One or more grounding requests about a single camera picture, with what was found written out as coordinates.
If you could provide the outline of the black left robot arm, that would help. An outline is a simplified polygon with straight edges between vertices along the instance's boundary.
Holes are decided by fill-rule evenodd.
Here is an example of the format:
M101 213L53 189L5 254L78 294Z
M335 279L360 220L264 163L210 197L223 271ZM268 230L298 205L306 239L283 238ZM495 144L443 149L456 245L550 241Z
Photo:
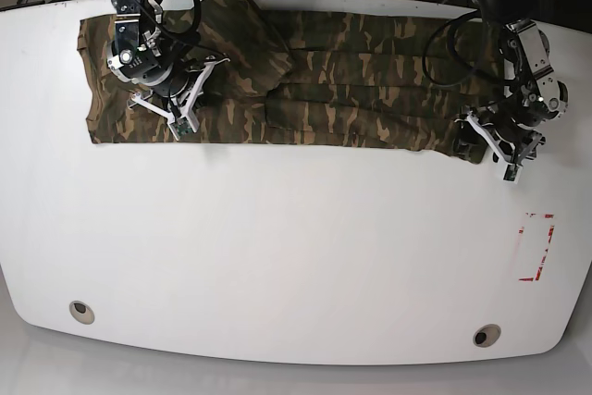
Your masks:
M566 112L568 91L549 61L547 36L531 19L535 0L473 1L484 23L499 29L499 51L514 75L491 78L501 97L463 111L462 120L487 142L502 179L515 183L546 142L537 126Z

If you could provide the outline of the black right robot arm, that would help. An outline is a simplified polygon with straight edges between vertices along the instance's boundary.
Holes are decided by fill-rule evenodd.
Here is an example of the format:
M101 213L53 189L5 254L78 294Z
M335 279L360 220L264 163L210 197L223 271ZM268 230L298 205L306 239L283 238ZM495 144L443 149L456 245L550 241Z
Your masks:
M111 0L116 10L114 39L107 47L107 67L122 81L145 87L129 105L140 105L162 117L176 141L198 131L198 99L214 68L229 61L200 44L201 0L192 0L192 19L185 31L164 23L163 0Z

